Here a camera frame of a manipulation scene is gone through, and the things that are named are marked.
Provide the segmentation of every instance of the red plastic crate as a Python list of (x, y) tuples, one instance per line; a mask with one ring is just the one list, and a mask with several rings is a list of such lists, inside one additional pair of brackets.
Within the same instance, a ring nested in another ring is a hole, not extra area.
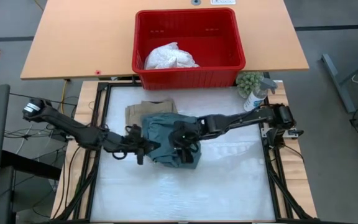
[[(178, 42), (199, 68), (144, 70), (157, 47)], [(231, 86), (246, 65), (236, 15), (230, 8), (140, 11), (132, 69), (146, 90)]]

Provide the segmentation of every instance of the brown cloth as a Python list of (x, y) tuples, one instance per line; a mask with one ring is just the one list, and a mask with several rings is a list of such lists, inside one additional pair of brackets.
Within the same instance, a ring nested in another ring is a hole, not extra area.
[(166, 99), (161, 102), (142, 101), (141, 104), (128, 106), (125, 109), (126, 125), (133, 124), (142, 126), (142, 117), (154, 113), (178, 113), (173, 99)]

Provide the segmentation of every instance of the white cloth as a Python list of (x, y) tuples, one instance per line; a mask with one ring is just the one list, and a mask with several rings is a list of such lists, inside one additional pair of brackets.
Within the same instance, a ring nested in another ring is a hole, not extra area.
[(180, 50), (177, 42), (157, 47), (146, 58), (145, 69), (195, 68), (199, 67), (193, 56)]

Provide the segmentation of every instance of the spray bottle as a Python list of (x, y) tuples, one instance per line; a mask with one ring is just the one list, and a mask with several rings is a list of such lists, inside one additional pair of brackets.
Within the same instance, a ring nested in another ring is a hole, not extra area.
[(271, 89), (272, 93), (275, 94), (277, 84), (269, 78), (261, 79), (259, 81), (259, 86), (252, 90), (252, 93), (248, 96), (247, 101), (244, 103), (244, 110), (248, 112), (258, 107), (266, 98), (269, 89)]

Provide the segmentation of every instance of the green cloth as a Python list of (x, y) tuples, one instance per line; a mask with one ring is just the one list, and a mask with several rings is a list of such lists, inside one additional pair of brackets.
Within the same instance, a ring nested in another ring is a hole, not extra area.
[(196, 117), (184, 116), (175, 113), (156, 113), (145, 115), (142, 118), (142, 132), (143, 137), (161, 144), (158, 149), (155, 149), (147, 154), (153, 161), (160, 162), (167, 167), (195, 169), (201, 157), (201, 146), (198, 142), (199, 151), (191, 155), (194, 158), (194, 163), (184, 164), (181, 162), (175, 149), (169, 143), (169, 134), (173, 131), (173, 123), (175, 121), (185, 121), (195, 123)]

